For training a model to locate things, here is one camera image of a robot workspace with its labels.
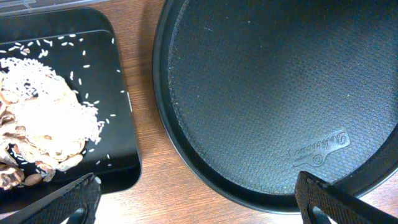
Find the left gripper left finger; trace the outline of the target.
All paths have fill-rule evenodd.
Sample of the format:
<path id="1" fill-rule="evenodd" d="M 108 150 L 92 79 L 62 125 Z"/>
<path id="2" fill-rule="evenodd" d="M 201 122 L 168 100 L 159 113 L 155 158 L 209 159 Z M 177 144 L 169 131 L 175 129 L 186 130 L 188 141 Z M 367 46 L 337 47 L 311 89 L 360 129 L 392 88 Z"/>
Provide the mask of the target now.
<path id="1" fill-rule="evenodd" d="M 1 220 L 1 224 L 93 224 L 101 198 L 101 179 L 89 173 Z"/>

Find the peanut shells and rice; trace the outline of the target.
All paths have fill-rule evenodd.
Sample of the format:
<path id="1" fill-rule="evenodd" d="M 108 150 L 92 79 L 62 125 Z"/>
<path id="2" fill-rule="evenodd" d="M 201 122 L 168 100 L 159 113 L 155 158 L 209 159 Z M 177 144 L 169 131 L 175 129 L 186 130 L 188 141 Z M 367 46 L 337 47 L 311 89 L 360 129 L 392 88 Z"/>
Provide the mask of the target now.
<path id="1" fill-rule="evenodd" d="M 99 143 L 103 122 L 92 103 L 36 58 L 1 57 L 1 190 L 50 182 Z"/>

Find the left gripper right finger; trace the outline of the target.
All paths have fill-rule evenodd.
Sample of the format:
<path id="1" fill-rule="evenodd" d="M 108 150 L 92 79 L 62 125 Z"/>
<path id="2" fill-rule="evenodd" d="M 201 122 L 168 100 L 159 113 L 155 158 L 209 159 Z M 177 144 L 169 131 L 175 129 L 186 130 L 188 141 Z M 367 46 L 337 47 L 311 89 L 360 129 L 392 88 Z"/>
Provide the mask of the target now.
<path id="1" fill-rule="evenodd" d="M 334 185 L 301 171 L 295 198 L 304 223 L 393 223 L 397 218 L 346 194 Z"/>

